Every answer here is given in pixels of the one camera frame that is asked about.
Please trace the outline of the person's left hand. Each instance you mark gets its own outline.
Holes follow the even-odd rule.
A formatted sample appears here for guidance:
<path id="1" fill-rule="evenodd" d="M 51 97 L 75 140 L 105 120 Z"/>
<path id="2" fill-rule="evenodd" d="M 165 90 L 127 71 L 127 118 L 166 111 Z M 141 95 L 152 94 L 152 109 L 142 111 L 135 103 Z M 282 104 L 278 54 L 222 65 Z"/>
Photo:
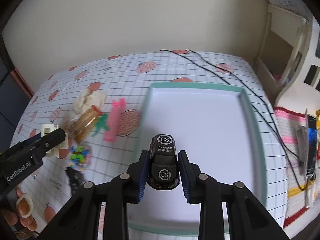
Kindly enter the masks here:
<path id="1" fill-rule="evenodd" d="M 14 193 L 16 194 L 16 197 L 13 198 L 15 200 L 14 204 L 12 204 L 12 201 L 8 201 L 7 198 L 1 200 L 1 214 L 9 226 L 14 226 L 20 222 L 29 231 L 36 231 L 37 222 L 31 214 L 29 202 L 23 197 L 24 192 L 17 186 L 14 189 Z"/>

